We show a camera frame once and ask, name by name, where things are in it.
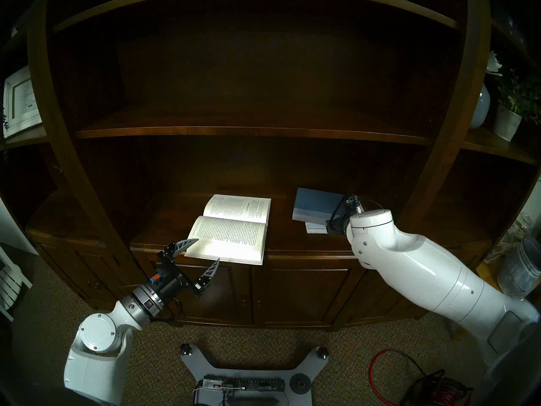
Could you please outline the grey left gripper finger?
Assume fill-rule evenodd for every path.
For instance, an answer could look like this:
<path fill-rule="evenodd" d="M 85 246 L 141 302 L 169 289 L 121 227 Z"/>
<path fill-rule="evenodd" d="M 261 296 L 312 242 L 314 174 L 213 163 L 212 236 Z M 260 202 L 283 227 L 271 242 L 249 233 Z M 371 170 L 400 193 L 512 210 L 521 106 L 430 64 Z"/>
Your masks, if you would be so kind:
<path fill-rule="evenodd" d="M 194 295 L 196 297 L 201 297 L 205 290 L 210 286 L 219 268 L 219 265 L 220 259 L 214 261 L 214 263 L 209 268 L 207 268 L 205 273 L 203 273 L 203 275 L 197 278 L 197 280 L 194 282 Z"/>
<path fill-rule="evenodd" d="M 199 239 L 185 239 L 175 243 L 171 243 L 163 250 L 159 251 L 157 257 L 162 261 L 169 261 L 174 263 L 175 259 L 182 253 L 185 253 L 188 248 L 198 242 Z"/>

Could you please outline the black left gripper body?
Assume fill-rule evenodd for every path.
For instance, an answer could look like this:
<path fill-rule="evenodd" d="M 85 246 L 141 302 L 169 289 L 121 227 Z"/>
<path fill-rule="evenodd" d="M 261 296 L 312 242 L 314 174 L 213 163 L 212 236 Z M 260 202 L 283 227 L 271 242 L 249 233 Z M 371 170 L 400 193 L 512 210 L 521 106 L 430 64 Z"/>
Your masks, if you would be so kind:
<path fill-rule="evenodd" d="M 149 279 L 149 289 L 160 301 L 171 301 L 183 290 L 195 293 L 196 287 L 175 263 L 162 260 Z"/>

